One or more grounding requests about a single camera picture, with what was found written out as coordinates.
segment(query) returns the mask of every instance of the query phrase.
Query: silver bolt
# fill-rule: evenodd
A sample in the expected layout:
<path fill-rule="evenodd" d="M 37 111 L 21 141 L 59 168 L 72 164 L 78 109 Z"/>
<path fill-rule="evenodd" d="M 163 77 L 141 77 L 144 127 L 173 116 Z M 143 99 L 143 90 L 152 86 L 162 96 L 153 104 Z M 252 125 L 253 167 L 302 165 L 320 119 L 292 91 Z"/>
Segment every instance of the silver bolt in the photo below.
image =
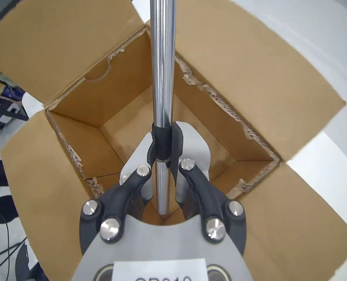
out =
<path fill-rule="evenodd" d="M 92 215 L 97 211 L 97 207 L 98 203 L 94 199 L 91 199 L 82 206 L 82 212 L 84 215 Z"/>
<path fill-rule="evenodd" d="M 231 281 L 228 273 L 220 266 L 207 266 L 207 277 L 209 281 Z"/>
<path fill-rule="evenodd" d="M 137 167 L 137 175 L 140 177 L 146 177 L 150 172 L 150 168 L 147 165 L 140 165 Z"/>
<path fill-rule="evenodd" d="M 121 176 L 121 184 L 125 183 L 127 179 L 129 178 L 130 174 L 124 174 Z"/>
<path fill-rule="evenodd" d="M 183 170 L 192 170 L 195 167 L 195 162 L 190 158 L 185 158 L 180 162 L 180 166 Z"/>
<path fill-rule="evenodd" d="M 109 218 L 102 222 L 99 234 L 104 240 L 110 241 L 118 235 L 119 229 L 119 222 L 115 218 Z"/>
<path fill-rule="evenodd" d="M 226 227 L 221 220 L 213 218 L 206 223 L 206 233 L 212 240 L 220 241 L 226 236 Z"/>
<path fill-rule="evenodd" d="M 244 213 L 243 205 L 237 201 L 229 202 L 228 207 L 231 210 L 231 213 L 236 217 L 239 217 Z"/>

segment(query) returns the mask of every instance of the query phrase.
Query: chrome metal rod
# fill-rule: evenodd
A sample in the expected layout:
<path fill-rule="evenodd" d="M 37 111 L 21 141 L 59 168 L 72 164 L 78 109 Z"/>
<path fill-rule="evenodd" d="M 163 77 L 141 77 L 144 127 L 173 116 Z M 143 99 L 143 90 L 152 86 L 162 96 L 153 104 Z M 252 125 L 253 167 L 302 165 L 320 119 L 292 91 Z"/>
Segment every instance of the chrome metal rod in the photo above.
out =
<path fill-rule="evenodd" d="M 176 0 L 150 0 L 151 52 L 153 74 L 154 124 L 172 123 L 174 92 Z M 159 214 L 169 207 L 170 171 L 164 162 L 156 162 L 157 206 Z"/>

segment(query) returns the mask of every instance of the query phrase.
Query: cardboard box flap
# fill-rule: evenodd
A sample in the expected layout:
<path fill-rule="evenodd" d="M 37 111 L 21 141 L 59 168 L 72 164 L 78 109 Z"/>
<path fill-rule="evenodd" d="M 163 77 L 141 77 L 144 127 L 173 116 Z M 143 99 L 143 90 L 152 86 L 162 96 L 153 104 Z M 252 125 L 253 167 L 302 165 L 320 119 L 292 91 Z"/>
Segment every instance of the cardboard box flap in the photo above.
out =
<path fill-rule="evenodd" d="M 176 50 L 289 160 L 344 106 L 321 74 L 230 0 L 178 0 Z"/>
<path fill-rule="evenodd" d="M 70 280 L 82 257 L 79 216 L 90 196 L 44 111 L 7 142 L 2 159 L 13 201 L 39 263 L 50 280 Z"/>
<path fill-rule="evenodd" d="M 347 224 L 285 163 L 241 202 L 254 280 L 327 281 L 346 260 Z"/>
<path fill-rule="evenodd" d="M 0 21 L 0 71 L 48 104 L 141 27 L 130 0 L 22 0 Z"/>

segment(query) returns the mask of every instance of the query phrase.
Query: corrugated cardboard edge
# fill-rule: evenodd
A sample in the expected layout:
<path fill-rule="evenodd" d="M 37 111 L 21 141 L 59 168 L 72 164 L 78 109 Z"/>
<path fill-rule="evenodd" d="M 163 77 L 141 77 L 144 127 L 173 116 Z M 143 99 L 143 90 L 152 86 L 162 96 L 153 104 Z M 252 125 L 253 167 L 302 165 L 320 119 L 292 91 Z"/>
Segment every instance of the corrugated cardboard edge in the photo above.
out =
<path fill-rule="evenodd" d="M 64 145 L 68 155 L 70 156 L 73 164 L 76 166 L 78 172 L 80 173 L 81 177 L 86 181 L 88 184 L 89 189 L 91 190 L 93 196 L 95 198 L 100 197 L 104 193 L 103 186 L 99 183 L 97 183 L 96 177 L 86 177 L 83 170 L 81 169 L 81 159 L 76 154 L 76 152 L 72 149 L 72 147 L 66 142 L 64 135 L 60 132 L 59 127 L 57 126 L 53 116 L 51 115 L 50 111 L 56 108 L 56 106 L 67 96 L 69 95 L 74 89 L 76 89 L 83 81 L 90 80 L 90 81 L 98 81 L 105 78 L 110 70 L 110 63 L 111 60 L 119 53 L 124 52 L 125 47 L 127 47 L 132 41 L 134 41 L 136 38 L 142 36 L 145 32 L 150 34 L 150 29 L 148 26 L 145 26 L 141 30 L 139 30 L 137 33 L 132 35 L 130 38 L 128 38 L 124 43 L 122 43 L 116 50 L 112 51 L 108 57 L 108 68 L 105 71 L 103 75 L 101 75 L 97 79 L 86 79 L 84 76 L 82 76 L 77 82 L 75 82 L 71 87 L 69 87 L 60 97 L 58 97 L 56 100 L 54 100 L 52 103 L 50 103 L 48 106 L 45 107 L 46 113 L 48 118 L 50 119 L 50 122 L 52 123 L 55 132 L 57 133 L 58 137 L 60 138 L 62 144 Z M 189 85 L 196 85 L 200 90 L 206 92 L 210 98 L 220 107 L 222 108 L 232 119 L 239 122 L 243 126 L 243 130 L 245 132 L 245 136 L 247 139 L 255 140 L 263 149 L 266 150 L 266 152 L 269 154 L 269 156 L 273 159 L 266 167 L 264 167 L 259 174 L 253 179 L 252 182 L 247 183 L 244 180 L 240 180 L 237 186 L 235 186 L 229 193 L 227 193 L 228 198 L 237 198 L 238 196 L 242 195 L 243 193 L 248 193 L 252 189 L 254 189 L 255 186 L 257 186 L 265 177 L 267 177 L 279 164 L 280 159 L 279 157 L 273 152 L 273 150 L 265 143 L 257 134 L 252 130 L 252 128 L 231 108 L 231 106 L 222 98 L 220 97 L 214 88 L 212 88 L 210 85 L 200 82 L 198 79 L 196 79 L 190 67 L 177 55 L 175 55 L 175 61 L 179 64 L 181 71 L 183 72 L 184 76 L 183 79 L 185 82 Z"/>
<path fill-rule="evenodd" d="M 196 79 L 188 65 L 181 60 L 178 56 L 175 56 L 176 62 L 179 64 L 184 76 L 183 79 L 189 85 L 196 85 L 200 90 L 206 92 L 211 99 L 222 108 L 232 119 L 239 122 L 243 126 L 243 130 L 247 139 L 255 140 L 258 144 L 266 150 L 269 156 L 273 159 L 266 167 L 264 167 L 257 177 L 253 179 L 251 183 L 246 183 L 244 180 L 240 180 L 237 186 L 235 186 L 229 193 L 228 198 L 237 198 L 243 193 L 250 192 L 257 184 L 259 184 L 267 175 L 269 175 L 279 164 L 278 156 L 272 149 L 250 128 L 250 126 L 231 108 L 231 106 L 220 97 L 216 91 L 206 83 L 200 82 Z"/>

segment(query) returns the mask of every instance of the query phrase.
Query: cardboard box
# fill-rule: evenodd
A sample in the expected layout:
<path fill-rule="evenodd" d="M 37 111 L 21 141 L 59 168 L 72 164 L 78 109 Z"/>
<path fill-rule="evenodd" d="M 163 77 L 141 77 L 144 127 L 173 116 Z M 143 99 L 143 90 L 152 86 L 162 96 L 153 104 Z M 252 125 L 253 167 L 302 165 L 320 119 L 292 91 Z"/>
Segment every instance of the cardboard box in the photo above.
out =
<path fill-rule="evenodd" d="M 22 0 L 0 21 L 0 70 L 45 105 L 2 159 L 22 224 L 51 281 L 81 259 L 83 203 L 118 183 L 150 131 L 149 27 L 129 0 Z M 285 161 L 345 105 L 297 51 L 229 0 L 177 0 L 173 119 L 211 151 L 210 180 L 242 201 L 255 280 L 328 280 L 347 225 Z M 181 222 L 155 201 L 144 221 Z"/>

